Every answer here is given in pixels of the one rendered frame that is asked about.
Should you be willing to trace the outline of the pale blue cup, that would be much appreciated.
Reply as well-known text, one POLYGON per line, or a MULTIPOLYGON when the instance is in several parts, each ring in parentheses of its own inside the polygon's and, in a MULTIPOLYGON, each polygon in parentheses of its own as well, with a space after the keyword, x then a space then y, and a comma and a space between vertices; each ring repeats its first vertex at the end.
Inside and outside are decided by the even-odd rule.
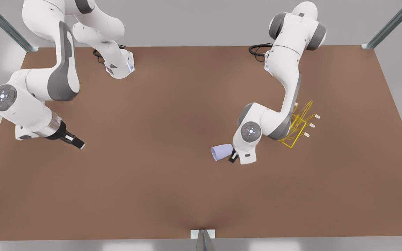
POLYGON ((211 148, 211 153, 215 161, 230 157, 232 152, 232 144, 222 144, 211 148))

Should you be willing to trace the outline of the silver frame post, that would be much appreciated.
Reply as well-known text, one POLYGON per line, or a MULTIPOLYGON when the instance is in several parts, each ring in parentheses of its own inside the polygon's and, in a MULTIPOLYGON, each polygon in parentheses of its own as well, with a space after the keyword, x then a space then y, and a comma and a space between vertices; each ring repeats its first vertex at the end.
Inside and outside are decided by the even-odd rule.
POLYGON ((191 230, 191 239, 197 239, 195 251, 216 251, 212 239, 215 230, 191 230))
POLYGON ((402 8, 387 22, 387 24, 367 43, 361 44, 364 50, 375 49, 402 22, 402 8))
POLYGON ((37 52, 39 47, 32 46, 1 14, 0 27, 26 52, 37 52))

